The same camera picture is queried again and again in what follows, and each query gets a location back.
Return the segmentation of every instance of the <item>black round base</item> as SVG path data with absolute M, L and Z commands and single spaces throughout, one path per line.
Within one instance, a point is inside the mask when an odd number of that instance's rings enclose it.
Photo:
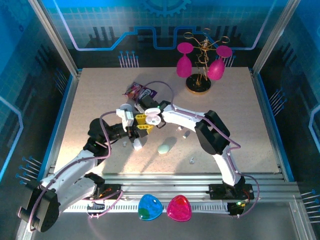
M 201 79 L 199 85 L 197 84 L 198 78 Z M 211 87 L 211 81 L 209 79 L 206 80 L 205 76 L 201 76 L 201 74 L 198 73 L 189 76 L 185 84 L 188 90 L 194 94 L 205 94 Z

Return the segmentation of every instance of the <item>beige tabletop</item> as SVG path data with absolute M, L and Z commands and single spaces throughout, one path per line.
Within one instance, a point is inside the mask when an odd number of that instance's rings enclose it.
M 176 68 L 84 68 L 76 90 L 55 170 L 71 161 L 86 144 L 90 122 L 101 114 L 114 111 L 127 102 L 123 95 L 132 82 L 146 84 L 164 81 L 174 90 L 174 104 L 195 112 L 215 111 L 230 131 L 230 137 L 241 145 L 232 151 L 236 165 L 242 172 L 276 173 L 278 167 L 266 130 L 256 92 L 248 68 L 227 67 L 221 80 L 212 82 L 208 93 L 195 95 L 185 86 L 185 79 Z M 158 94 L 155 100 L 171 100 L 164 84 L 150 88 Z M 121 119 L 115 114 L 104 120 L 113 125 Z M 143 148 L 135 151 L 123 138 L 112 145 L 112 155 L 93 172 L 100 173 L 219 173 L 213 157 L 201 147 L 194 132 L 183 138 L 187 129 L 167 124 L 154 128 L 145 137 Z M 168 144 L 167 154 L 158 154 L 158 146 Z

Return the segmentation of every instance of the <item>glass panel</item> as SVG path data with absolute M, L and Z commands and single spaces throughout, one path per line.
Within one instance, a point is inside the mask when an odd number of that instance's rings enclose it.
M 287 0 L 43 0 L 79 68 L 120 67 L 120 51 L 140 67 L 175 67 L 185 32 L 230 38 L 234 67 L 255 63 Z
M 318 0 L 300 2 L 260 73 L 301 193 L 320 191 L 319 9 Z
M 1 239 L 15 239 L 22 186 L 38 175 L 70 73 L 28 1 L 1 1 L 0 34 Z

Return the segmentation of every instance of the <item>gear graphic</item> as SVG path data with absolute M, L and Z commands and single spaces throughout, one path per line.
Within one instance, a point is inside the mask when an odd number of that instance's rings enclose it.
M 142 0 L 141 3 L 150 14 L 157 17 L 173 17 L 174 14 L 180 14 L 181 10 L 187 9 L 186 5 L 190 4 L 191 0 Z
M 27 20 L 30 15 L 31 7 L 28 0 L 1 0 L 1 6 L 6 8 L 20 24 Z

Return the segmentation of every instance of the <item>candy wrapper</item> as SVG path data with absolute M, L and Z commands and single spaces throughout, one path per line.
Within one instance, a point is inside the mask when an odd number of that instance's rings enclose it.
M 143 85 L 134 81 L 128 87 L 128 89 L 126 90 L 124 95 L 127 96 L 128 99 L 132 99 L 132 100 L 136 101 L 138 94 L 139 94 L 139 91 L 141 90 L 142 87 L 143 87 Z M 149 95 L 151 98 L 154 98 L 156 94 L 157 94 L 157 92 L 155 90 L 152 90 L 150 88 L 145 87 L 144 90 L 140 93 L 139 99 L 141 99 L 145 95 Z

